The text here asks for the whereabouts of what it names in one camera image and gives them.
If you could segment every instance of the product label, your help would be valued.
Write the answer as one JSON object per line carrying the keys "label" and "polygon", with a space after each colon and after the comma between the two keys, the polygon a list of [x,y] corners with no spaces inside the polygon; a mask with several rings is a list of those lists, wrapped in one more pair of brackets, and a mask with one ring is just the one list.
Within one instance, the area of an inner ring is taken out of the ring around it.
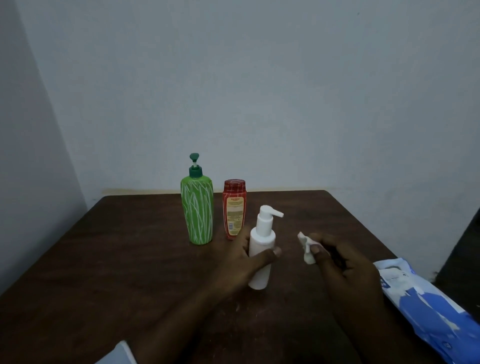
{"label": "product label", "polygon": [[243,197],[227,198],[227,229],[230,235],[237,235],[243,223]]}

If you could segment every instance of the bottle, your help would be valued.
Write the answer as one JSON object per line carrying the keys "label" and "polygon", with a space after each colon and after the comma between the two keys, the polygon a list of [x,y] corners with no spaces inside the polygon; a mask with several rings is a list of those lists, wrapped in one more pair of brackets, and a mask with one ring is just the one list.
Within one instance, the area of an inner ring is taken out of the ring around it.
{"label": "bottle", "polygon": [[[250,246],[248,255],[254,256],[266,249],[272,249],[275,246],[275,232],[272,230],[273,215],[279,218],[283,213],[271,208],[268,205],[260,207],[260,213],[257,216],[257,226],[250,232]],[[267,286],[270,276],[271,264],[260,269],[248,283],[254,290],[262,290]]]}
{"label": "bottle", "polygon": [[246,206],[245,181],[226,180],[223,189],[223,224],[228,239],[235,239],[243,227]]}
{"label": "bottle", "polygon": [[190,175],[180,182],[181,204],[187,221],[188,236],[196,245],[207,244],[213,234],[213,185],[197,165],[199,154],[190,154]]}

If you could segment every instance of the white bottle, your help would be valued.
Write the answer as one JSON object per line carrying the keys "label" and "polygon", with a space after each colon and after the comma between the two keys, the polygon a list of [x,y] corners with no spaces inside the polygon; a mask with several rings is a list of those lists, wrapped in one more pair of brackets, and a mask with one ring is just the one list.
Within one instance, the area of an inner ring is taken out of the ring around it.
{"label": "white bottle", "polygon": [[[250,232],[250,246],[248,255],[254,256],[266,249],[273,249],[275,246],[275,232],[272,230],[273,216],[283,217],[283,213],[274,210],[268,205],[260,207],[260,213],[257,216],[257,226]],[[254,290],[262,290],[268,284],[271,264],[260,269],[249,282],[249,286]]]}

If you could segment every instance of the table top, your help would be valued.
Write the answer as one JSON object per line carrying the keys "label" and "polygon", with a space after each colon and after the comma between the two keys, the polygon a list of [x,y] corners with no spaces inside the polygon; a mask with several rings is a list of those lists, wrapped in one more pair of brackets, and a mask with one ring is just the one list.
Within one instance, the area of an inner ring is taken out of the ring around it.
{"label": "table top", "polygon": [[[91,364],[157,319],[230,243],[221,194],[214,200],[214,240],[195,246],[179,194],[102,198],[0,297],[2,362]],[[394,254],[326,191],[247,193],[247,223],[255,224],[264,204],[285,214],[274,220],[283,255],[267,288],[247,288],[219,305],[179,362],[359,363],[332,318],[318,267],[303,262],[297,234],[340,235],[372,261]],[[416,341],[419,356],[430,358]]]}

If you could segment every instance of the person's left hand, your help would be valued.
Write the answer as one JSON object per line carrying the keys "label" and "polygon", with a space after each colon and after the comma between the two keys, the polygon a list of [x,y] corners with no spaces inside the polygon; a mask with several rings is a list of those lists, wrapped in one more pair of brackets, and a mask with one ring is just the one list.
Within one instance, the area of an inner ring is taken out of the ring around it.
{"label": "person's left hand", "polygon": [[275,262],[282,250],[276,246],[253,256],[248,256],[251,228],[245,225],[228,248],[225,258],[210,278],[211,287],[227,298],[244,288],[261,268]]}

